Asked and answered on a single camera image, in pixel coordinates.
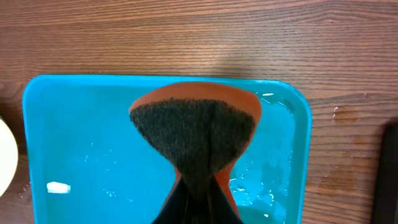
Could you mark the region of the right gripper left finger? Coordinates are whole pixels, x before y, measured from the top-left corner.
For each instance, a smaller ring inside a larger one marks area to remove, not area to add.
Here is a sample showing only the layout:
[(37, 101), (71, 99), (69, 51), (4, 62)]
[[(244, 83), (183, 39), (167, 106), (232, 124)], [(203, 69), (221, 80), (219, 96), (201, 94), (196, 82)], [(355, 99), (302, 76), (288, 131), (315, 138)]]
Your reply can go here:
[(192, 224), (194, 198), (181, 177), (152, 224)]

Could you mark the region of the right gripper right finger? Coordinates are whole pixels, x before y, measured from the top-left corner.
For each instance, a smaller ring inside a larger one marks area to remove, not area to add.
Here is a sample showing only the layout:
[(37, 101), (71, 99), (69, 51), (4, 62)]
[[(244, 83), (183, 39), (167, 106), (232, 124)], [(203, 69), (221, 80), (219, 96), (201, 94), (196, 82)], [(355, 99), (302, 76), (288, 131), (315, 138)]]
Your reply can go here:
[(243, 224), (213, 175), (203, 176), (201, 222), (204, 224)]

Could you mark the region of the orange and dark sponge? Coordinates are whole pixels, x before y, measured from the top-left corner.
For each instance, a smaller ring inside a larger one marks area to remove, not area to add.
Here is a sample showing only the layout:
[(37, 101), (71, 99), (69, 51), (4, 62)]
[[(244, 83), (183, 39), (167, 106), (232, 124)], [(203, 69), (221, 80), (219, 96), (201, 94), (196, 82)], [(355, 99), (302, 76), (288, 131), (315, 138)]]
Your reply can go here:
[(229, 178), (261, 115), (261, 102), (254, 93), (211, 82), (167, 85), (136, 99), (129, 108), (137, 131), (174, 167), (176, 179), (167, 199), (180, 178), (184, 179), (195, 201), (193, 223), (202, 223), (206, 174), (215, 177), (240, 218)]

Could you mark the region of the yellow-green plate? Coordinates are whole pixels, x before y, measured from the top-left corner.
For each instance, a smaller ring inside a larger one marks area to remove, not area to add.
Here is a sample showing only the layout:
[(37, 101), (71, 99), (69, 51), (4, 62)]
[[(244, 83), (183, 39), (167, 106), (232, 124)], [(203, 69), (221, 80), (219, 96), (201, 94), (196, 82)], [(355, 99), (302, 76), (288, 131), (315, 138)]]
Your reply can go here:
[(14, 178), (19, 156), (16, 139), (3, 117), (0, 125), (0, 196), (2, 197)]

